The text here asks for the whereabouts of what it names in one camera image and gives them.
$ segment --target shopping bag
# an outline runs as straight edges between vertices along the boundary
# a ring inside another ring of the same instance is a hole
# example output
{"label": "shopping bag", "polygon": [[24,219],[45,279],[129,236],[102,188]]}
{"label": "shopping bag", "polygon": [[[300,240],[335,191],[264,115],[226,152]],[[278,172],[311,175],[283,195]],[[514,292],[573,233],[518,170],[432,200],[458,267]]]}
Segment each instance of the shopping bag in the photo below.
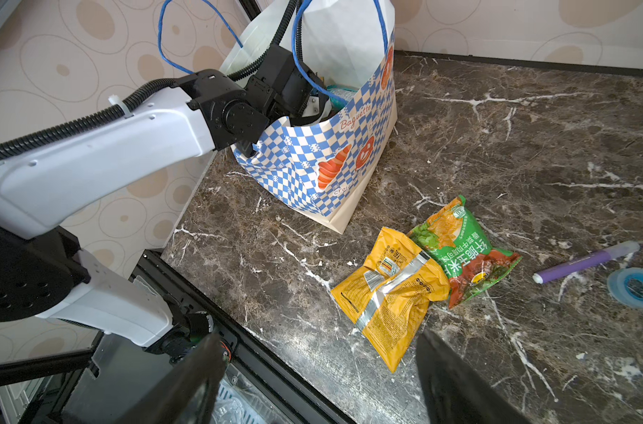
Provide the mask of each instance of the shopping bag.
{"label": "shopping bag", "polygon": [[[278,22],[286,3],[276,0],[249,24],[242,35],[244,47],[235,47],[220,71],[240,69],[265,51],[262,39],[271,39],[276,25],[258,20]],[[244,170],[277,199],[338,233],[345,230],[397,121],[394,8],[387,0],[380,6],[389,35],[387,49],[372,0],[314,0],[302,21],[304,62],[327,85],[360,86],[359,90],[324,122],[293,127],[288,117],[280,118],[262,134],[252,157],[232,147]],[[288,49],[290,30],[281,43]]]}

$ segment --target tape roll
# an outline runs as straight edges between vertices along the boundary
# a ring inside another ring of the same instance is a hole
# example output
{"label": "tape roll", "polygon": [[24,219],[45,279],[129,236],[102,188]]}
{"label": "tape roll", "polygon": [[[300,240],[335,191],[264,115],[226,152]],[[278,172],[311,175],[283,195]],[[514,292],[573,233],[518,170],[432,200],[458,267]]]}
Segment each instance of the tape roll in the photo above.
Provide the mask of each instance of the tape roll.
{"label": "tape roll", "polygon": [[622,269],[609,275],[607,280],[609,293],[624,305],[643,309],[643,293],[632,291],[631,280],[637,280],[643,285],[643,268]]}

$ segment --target snack bag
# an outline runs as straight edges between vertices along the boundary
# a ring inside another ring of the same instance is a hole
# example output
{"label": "snack bag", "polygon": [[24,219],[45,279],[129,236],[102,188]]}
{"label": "snack bag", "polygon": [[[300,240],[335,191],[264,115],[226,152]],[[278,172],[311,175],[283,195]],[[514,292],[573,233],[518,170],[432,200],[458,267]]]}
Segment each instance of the snack bag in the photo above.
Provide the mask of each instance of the snack bag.
{"label": "snack bag", "polygon": [[408,235],[444,267],[451,284],[449,309],[501,281],[521,260],[519,254],[491,246],[462,196]]}
{"label": "snack bag", "polygon": [[394,372],[430,301],[449,294],[444,270],[405,234],[384,227],[363,267],[331,290]]}

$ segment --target dark marble surface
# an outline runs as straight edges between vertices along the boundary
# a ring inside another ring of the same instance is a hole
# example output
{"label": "dark marble surface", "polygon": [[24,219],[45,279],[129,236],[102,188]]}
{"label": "dark marble surface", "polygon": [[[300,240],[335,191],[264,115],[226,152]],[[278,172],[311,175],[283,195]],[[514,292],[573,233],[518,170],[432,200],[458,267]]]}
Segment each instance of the dark marble surface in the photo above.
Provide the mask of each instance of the dark marble surface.
{"label": "dark marble surface", "polygon": [[512,275],[452,311],[441,335],[535,423],[643,423],[643,310],[609,273],[643,247],[545,285],[531,275],[625,240],[643,246],[643,79],[397,56],[398,122],[343,235],[216,158],[164,259],[358,423],[427,422],[414,347],[392,375],[329,295],[380,227],[458,194]]}

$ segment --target beige oval pattern wallpaper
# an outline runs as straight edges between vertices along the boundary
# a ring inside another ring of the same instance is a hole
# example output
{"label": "beige oval pattern wallpaper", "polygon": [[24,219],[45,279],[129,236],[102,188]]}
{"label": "beige oval pattern wallpaper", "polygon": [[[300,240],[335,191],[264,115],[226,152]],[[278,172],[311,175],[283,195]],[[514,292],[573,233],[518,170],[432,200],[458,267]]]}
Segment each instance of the beige oval pattern wallpaper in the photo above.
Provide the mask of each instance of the beige oval pattern wallpaper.
{"label": "beige oval pattern wallpaper", "polygon": [[[236,0],[215,0],[237,34]],[[0,142],[110,106],[149,80],[180,77],[156,48],[161,0],[23,0],[0,31]],[[202,0],[174,0],[164,54],[193,70],[218,68],[232,35]],[[187,159],[94,201],[62,226],[124,277],[144,249],[162,248],[214,155]],[[59,320],[0,323],[0,362],[90,347],[96,331]]]}
{"label": "beige oval pattern wallpaper", "polygon": [[392,3],[397,49],[643,69],[643,0]]}

